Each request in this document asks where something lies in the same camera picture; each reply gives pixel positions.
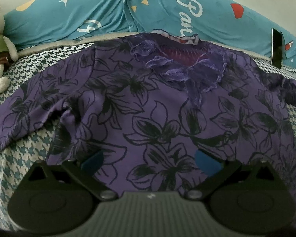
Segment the black smartphone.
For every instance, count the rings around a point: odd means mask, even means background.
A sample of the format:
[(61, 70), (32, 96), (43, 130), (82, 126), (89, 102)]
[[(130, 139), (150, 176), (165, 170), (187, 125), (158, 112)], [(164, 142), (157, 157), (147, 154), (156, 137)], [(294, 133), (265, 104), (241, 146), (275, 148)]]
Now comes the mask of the black smartphone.
[(283, 56), (283, 35), (281, 32), (272, 28), (272, 49), (271, 49), (271, 64), (281, 69)]

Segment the blue cartoon print bedsheet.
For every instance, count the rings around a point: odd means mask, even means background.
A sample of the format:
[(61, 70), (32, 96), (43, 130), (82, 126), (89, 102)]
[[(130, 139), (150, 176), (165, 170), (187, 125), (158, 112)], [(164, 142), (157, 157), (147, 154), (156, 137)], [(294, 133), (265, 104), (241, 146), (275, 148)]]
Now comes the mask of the blue cartoon print bedsheet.
[(270, 56), (282, 37), (283, 63), (296, 67), (296, 37), (232, 0), (33, 0), (5, 15), (4, 34), (18, 50), (112, 32), (197, 34), (202, 40)]

